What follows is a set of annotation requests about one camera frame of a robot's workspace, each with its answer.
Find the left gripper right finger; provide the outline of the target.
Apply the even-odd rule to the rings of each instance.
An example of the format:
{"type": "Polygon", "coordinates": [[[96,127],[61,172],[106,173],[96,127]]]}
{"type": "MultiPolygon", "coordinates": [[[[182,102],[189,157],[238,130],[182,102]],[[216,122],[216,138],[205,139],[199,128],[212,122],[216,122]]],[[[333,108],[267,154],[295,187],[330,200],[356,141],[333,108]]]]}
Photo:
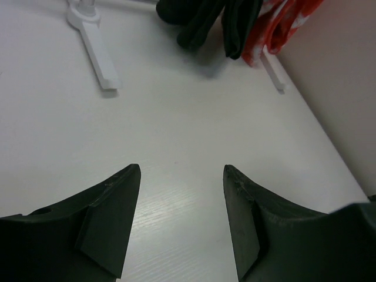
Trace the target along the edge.
{"type": "Polygon", "coordinates": [[[239,281],[375,280],[375,203],[321,213],[232,165],[223,187],[239,281]]]}

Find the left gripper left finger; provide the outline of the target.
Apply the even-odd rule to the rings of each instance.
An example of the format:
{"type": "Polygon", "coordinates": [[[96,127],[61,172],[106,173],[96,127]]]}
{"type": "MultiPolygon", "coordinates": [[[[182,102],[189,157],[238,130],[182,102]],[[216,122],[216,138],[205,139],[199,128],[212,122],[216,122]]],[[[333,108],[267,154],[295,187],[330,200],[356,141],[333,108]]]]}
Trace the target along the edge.
{"type": "Polygon", "coordinates": [[[1,218],[1,280],[119,279],[140,180],[140,166],[130,164],[65,200],[1,218]]]}

